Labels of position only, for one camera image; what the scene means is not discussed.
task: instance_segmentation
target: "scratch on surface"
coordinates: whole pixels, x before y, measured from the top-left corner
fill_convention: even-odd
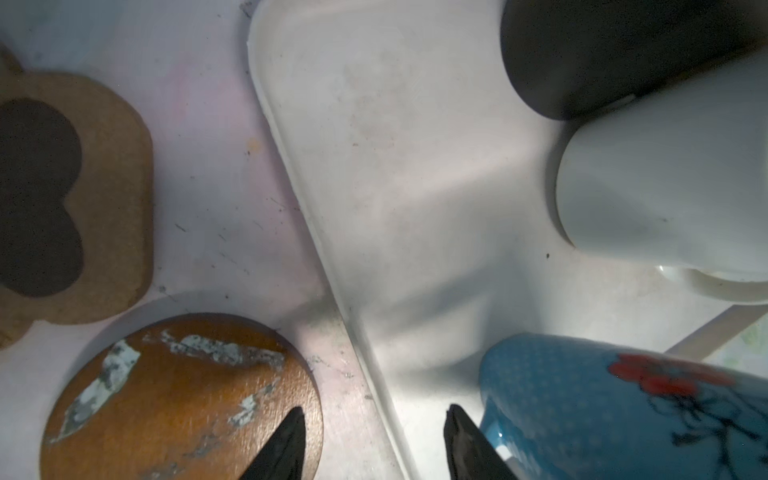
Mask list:
[[[141,354],[132,349],[125,340],[115,343],[101,363],[101,373],[67,408],[58,437],[49,442],[56,443],[66,439],[83,428],[114,394],[120,392],[140,356]]]
[[[256,412],[259,410],[259,401],[274,392],[275,385],[279,380],[280,377],[277,377],[277,379],[264,386],[258,392],[244,398],[240,402],[240,411],[227,420],[229,424],[239,429],[251,423]]]
[[[144,341],[150,342],[152,338],[145,336]],[[167,345],[172,353],[210,360],[221,365],[249,367],[262,364],[279,372],[283,370],[285,363],[282,353],[255,346],[225,343],[199,335],[187,335],[181,341],[176,341],[168,330],[163,330],[160,341]]]
[[[219,255],[221,255],[223,258],[226,258],[226,259],[227,259],[227,260],[229,260],[230,262],[232,262],[232,263],[234,263],[235,265],[237,265],[237,262],[236,262],[236,261],[234,261],[234,260],[232,260],[231,258],[229,258],[229,257],[228,257],[227,255],[225,255],[223,252],[219,252]]]
[[[173,296],[173,295],[171,295],[170,293],[168,293],[168,289],[167,289],[167,288],[165,288],[165,285],[160,285],[160,286],[157,288],[157,291],[158,291],[158,292],[160,292],[160,293],[162,293],[163,295],[167,296],[167,297],[168,297],[168,298],[170,298],[171,300],[173,300],[173,302],[174,302],[174,303],[179,303],[179,301],[178,301],[178,300],[176,300],[176,299],[174,298],[174,296]]]
[[[283,205],[283,204],[282,204],[282,203],[280,203],[279,201],[275,200],[274,198],[270,197],[270,200],[272,200],[274,203],[276,203],[276,204],[280,205],[282,208],[288,209],[288,207],[286,207],[285,205]]]
[[[185,453],[183,456],[188,458],[203,458],[205,455],[221,445],[219,439],[212,433],[200,437],[197,447],[192,452]]]
[[[344,376],[345,376],[347,379],[351,379],[351,378],[354,378],[354,376],[355,376],[353,373],[350,373],[350,372],[345,372],[345,371],[343,371],[343,370],[341,370],[341,369],[337,369],[335,366],[332,366],[332,365],[330,365],[328,362],[326,362],[325,360],[321,359],[321,358],[320,358],[318,355],[312,355],[312,356],[310,357],[310,359],[309,359],[309,362],[311,362],[311,363],[322,363],[323,365],[325,365],[326,367],[330,368],[331,370],[335,370],[335,371],[337,371],[338,373],[341,373],[341,374],[342,374],[342,375],[344,375]]]

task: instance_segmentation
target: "round wooden coaster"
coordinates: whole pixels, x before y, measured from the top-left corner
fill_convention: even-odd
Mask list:
[[[303,479],[323,414],[303,359],[237,316],[174,317],[115,343],[67,385],[48,419],[42,480],[237,480],[285,415],[306,416]]]

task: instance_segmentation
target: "mug handle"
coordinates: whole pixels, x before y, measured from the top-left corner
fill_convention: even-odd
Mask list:
[[[668,280],[685,289],[739,305],[768,304],[768,282],[736,282],[682,266],[656,267]]]

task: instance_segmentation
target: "cork coaster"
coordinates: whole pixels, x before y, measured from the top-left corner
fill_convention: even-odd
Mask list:
[[[45,428],[41,479],[237,480],[295,406],[310,480],[323,414],[293,347],[240,317],[174,317],[110,346],[69,382]]]
[[[34,320],[105,319],[147,291],[152,143],[108,88],[0,63],[2,348]]]

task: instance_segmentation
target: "white table surface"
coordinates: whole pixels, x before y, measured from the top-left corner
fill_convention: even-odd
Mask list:
[[[0,478],[38,478],[48,414],[93,355],[186,312],[259,320],[307,358],[325,420],[317,478],[401,478],[253,91],[254,9],[238,0],[0,0],[0,41],[27,69],[86,74],[138,110],[155,173],[147,295],[90,325],[36,322],[0,351]]]

